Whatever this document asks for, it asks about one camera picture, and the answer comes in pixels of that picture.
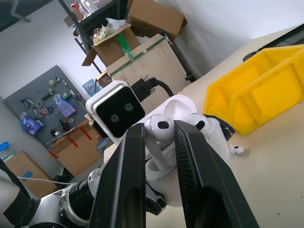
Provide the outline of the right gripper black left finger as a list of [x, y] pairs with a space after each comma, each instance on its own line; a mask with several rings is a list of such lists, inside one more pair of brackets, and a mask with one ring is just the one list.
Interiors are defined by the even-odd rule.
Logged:
[[129, 128], [102, 171], [89, 228], [145, 228], [144, 126]]

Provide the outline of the stack of cardboard boxes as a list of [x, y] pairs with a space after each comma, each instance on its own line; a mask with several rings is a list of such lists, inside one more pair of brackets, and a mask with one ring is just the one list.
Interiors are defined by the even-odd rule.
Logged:
[[164, 36], [153, 36], [131, 53], [133, 61], [124, 56], [107, 67], [112, 80], [122, 80], [132, 86], [139, 79], [155, 77], [167, 84], [175, 95], [190, 84], [186, 71]]

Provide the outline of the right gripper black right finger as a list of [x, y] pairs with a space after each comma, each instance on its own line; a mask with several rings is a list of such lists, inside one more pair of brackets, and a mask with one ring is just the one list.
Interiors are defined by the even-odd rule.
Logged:
[[180, 195], [187, 228], [259, 228], [232, 172], [195, 126], [175, 121]]

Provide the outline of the small open cardboard box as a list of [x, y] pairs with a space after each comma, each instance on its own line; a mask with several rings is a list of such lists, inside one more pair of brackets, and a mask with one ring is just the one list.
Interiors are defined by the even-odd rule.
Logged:
[[102, 72], [96, 79], [95, 81], [102, 87], [106, 87], [112, 82], [111, 77], [109, 76], [107, 71]]

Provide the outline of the cardboard box with blue label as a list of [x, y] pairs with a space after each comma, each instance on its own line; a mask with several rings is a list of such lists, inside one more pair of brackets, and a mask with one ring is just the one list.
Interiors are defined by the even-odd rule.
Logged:
[[25, 151], [16, 153], [7, 159], [5, 164], [16, 176], [26, 178], [20, 179], [20, 181], [35, 197], [39, 199], [52, 193], [57, 188], [57, 186], [52, 182], [28, 180], [28, 178], [49, 181], [51, 179]]

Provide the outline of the black metal shelf rack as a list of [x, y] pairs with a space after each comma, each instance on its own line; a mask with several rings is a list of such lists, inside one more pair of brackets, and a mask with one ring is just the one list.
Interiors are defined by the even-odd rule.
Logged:
[[62, 8], [72, 20], [74, 35], [80, 37], [77, 44], [88, 55], [93, 48], [91, 37], [94, 29], [106, 26], [107, 18], [125, 19], [129, 0], [73, 0], [76, 8], [70, 11], [64, 0], [58, 0]]

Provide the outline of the white earbud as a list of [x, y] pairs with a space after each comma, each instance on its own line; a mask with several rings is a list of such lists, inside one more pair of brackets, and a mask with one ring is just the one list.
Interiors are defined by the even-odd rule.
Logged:
[[144, 123], [144, 130], [145, 146], [158, 170], [174, 170], [174, 121], [164, 114], [155, 114]]
[[240, 155], [245, 151], [245, 149], [243, 147], [241, 147], [240, 145], [233, 144], [233, 143], [229, 144], [229, 148], [230, 148], [230, 153], [232, 155]]

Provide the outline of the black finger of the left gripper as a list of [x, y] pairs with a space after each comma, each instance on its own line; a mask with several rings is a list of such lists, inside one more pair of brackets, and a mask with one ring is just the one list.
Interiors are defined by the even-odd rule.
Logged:
[[167, 203], [160, 195], [159, 192], [154, 190], [151, 185], [146, 182], [145, 183], [145, 202], [146, 202], [146, 209], [165, 209]]
[[222, 132], [223, 132], [226, 140], [229, 141], [230, 138], [236, 132], [235, 129], [230, 124], [228, 124], [227, 122], [225, 122], [225, 121], [223, 121], [221, 119], [218, 119], [218, 121], [219, 121], [220, 127], [222, 129]]

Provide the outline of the open cardboard box with clutter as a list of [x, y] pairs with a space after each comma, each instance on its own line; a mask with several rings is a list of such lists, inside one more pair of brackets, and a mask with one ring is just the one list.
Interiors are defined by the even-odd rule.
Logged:
[[90, 66], [96, 56], [100, 58], [106, 67], [124, 57], [125, 54], [120, 44], [114, 38], [118, 33], [122, 33], [122, 36], [127, 41], [131, 51], [140, 46], [140, 42], [131, 30], [131, 25], [126, 23], [121, 28], [101, 40], [97, 45], [93, 46], [84, 59], [82, 66]]

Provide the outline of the closed brown cardboard box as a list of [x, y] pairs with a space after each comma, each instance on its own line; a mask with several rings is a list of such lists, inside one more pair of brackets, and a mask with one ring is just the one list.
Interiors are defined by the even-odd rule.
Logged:
[[153, 37], [166, 34], [174, 40], [187, 24], [186, 18], [154, 0], [128, 0], [127, 23], [133, 33], [140, 37]]

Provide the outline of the cardboard box with red tape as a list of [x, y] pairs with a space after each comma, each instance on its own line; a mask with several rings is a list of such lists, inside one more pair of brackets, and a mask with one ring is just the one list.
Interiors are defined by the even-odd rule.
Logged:
[[99, 133], [87, 120], [58, 138], [48, 150], [74, 177], [101, 158], [97, 152]]

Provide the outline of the green plastic bag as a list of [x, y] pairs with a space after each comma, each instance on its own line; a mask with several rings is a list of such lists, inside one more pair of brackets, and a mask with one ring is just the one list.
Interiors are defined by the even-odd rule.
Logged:
[[118, 33], [117, 35], [115, 35], [114, 38], [120, 44], [125, 56], [127, 56], [130, 61], [134, 61], [134, 55], [131, 53], [131, 49], [130, 49], [127, 41], [123, 38], [122, 33]]

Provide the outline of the yellow plastic bin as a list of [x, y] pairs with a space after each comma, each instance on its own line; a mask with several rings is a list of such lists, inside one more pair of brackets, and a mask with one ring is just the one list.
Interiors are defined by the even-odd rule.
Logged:
[[207, 88], [204, 114], [242, 136], [304, 100], [304, 44], [265, 48]]

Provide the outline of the grey tool pegboard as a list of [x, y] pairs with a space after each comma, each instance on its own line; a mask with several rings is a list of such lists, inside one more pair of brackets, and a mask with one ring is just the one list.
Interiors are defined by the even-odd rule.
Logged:
[[[58, 108], [54, 95], [65, 98], [76, 110], [69, 117], [65, 117]], [[59, 134], [64, 133], [60, 120], [64, 119], [70, 127], [76, 127], [85, 120], [85, 99], [60, 69], [54, 66], [21, 89], [4, 99], [8, 108], [17, 116], [32, 120], [38, 119], [42, 127], [33, 135], [45, 148], [49, 148], [55, 137], [51, 129]]]

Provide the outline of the pale robot torso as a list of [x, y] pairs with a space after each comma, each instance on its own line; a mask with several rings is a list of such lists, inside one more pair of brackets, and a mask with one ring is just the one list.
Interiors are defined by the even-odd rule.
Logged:
[[2, 214], [15, 200], [20, 188], [12, 181], [0, 177], [0, 214]]

